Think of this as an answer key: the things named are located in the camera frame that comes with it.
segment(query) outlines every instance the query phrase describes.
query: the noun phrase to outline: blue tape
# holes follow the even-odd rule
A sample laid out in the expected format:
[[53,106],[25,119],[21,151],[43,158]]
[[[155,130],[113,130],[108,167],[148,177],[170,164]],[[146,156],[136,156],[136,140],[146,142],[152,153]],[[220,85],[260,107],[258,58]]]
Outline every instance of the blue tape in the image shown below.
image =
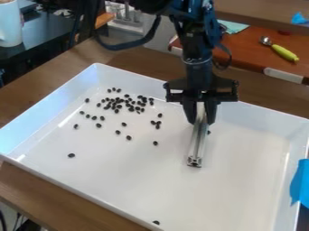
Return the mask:
[[303,17],[302,13],[297,12],[292,18],[293,24],[305,24],[309,23],[309,19]]
[[292,205],[300,201],[309,208],[309,160],[300,160],[297,172],[290,185]]

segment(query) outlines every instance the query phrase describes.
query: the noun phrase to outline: yellow object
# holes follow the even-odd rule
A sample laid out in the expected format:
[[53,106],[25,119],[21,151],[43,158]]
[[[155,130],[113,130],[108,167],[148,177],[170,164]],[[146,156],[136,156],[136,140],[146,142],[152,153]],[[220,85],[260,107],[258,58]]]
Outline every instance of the yellow object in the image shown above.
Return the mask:
[[297,55],[295,55],[294,53],[292,53],[291,51],[288,51],[286,48],[283,48],[279,45],[271,45],[271,47],[279,54],[281,55],[283,58],[285,58],[286,60],[290,60],[290,61],[294,61],[297,62],[299,61],[299,58],[297,57]]

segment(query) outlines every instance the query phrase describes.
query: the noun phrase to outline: bean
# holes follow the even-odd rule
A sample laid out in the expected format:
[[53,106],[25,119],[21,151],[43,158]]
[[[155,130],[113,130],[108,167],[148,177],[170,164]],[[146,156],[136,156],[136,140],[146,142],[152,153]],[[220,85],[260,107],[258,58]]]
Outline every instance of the bean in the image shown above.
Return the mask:
[[68,155],[68,157],[69,157],[69,158],[74,158],[74,157],[75,157],[75,154],[74,154],[74,153],[70,153],[70,154]]

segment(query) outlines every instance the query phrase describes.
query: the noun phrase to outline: white tray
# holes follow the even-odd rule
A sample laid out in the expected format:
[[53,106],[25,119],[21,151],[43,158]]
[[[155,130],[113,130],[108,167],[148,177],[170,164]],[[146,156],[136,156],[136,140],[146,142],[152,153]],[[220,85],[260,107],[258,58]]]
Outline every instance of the white tray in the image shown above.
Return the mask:
[[[308,120],[241,102],[221,104],[204,166],[194,169],[185,160],[192,126],[179,105],[164,102],[162,85],[94,64],[1,129],[0,153],[153,230],[295,230],[299,204],[290,205],[289,185],[306,157]],[[122,93],[108,94],[112,87]],[[154,106],[142,115],[96,107],[103,97],[125,93],[154,97]],[[105,116],[103,127],[80,110]],[[150,125],[158,113],[164,114],[160,130]],[[70,152],[76,157],[68,158]]]

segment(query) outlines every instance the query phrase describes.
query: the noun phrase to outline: metal bar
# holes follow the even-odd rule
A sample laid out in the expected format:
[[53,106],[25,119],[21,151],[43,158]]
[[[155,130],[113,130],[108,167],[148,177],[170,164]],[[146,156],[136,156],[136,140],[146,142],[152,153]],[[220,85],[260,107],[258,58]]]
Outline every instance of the metal bar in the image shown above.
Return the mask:
[[191,167],[201,168],[202,159],[206,147],[208,123],[203,103],[198,103],[198,115],[194,124],[191,147],[187,158],[187,164]]

